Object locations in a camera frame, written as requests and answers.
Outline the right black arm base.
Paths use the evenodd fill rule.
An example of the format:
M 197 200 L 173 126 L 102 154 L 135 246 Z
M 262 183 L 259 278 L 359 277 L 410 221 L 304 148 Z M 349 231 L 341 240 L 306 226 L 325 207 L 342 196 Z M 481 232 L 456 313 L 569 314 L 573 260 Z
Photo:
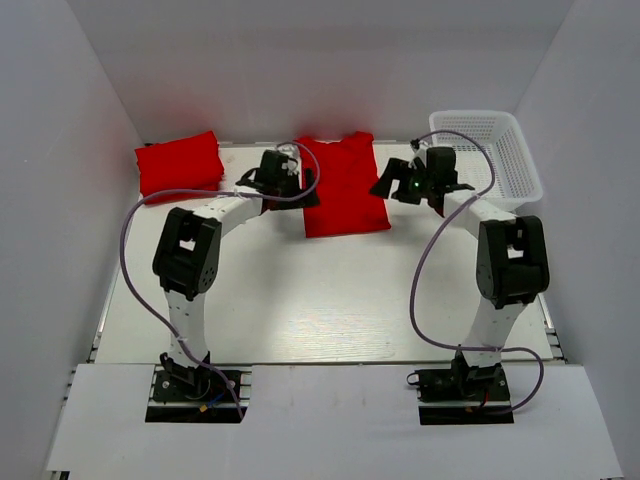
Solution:
M 406 377 L 417 390 L 421 426 L 506 425 L 514 423 L 502 368 L 493 379 L 460 383 L 451 368 L 415 370 Z

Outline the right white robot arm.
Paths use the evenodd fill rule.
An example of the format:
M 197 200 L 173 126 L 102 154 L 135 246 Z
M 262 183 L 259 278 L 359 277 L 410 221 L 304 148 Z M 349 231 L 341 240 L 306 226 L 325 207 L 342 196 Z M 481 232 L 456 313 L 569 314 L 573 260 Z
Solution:
M 513 325 L 550 283 L 542 220 L 517 216 L 482 198 L 458 180 L 451 147 L 420 147 L 411 161 L 391 158 L 370 193 L 418 205 L 423 200 L 446 226 L 466 230 L 477 241 L 475 277 L 481 295 L 474 322 L 455 350 L 465 365 L 451 374 L 453 390 L 472 399 L 488 385 L 486 371 L 497 367 Z

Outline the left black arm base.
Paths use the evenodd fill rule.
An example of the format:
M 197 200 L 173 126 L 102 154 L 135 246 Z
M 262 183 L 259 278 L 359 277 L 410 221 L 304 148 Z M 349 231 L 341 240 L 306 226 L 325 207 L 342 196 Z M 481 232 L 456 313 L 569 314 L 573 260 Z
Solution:
M 148 424 L 240 424 L 236 402 L 224 381 L 212 374 L 192 388 L 160 366 L 152 377 L 145 414 Z

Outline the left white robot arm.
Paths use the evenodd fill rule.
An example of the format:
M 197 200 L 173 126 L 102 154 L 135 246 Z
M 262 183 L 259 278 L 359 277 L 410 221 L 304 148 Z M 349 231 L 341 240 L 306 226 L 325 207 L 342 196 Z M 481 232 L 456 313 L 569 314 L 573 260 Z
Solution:
M 203 207 L 176 207 L 167 215 L 152 262 L 169 307 L 173 338 L 160 357 L 162 367 L 177 376 L 177 387 L 199 399 L 211 387 L 205 338 L 205 296 L 219 270 L 225 235 L 267 211 L 303 209 L 319 204 L 319 168 L 299 168 L 279 150 L 263 153 L 260 165 L 247 171 L 235 189 L 217 192 Z

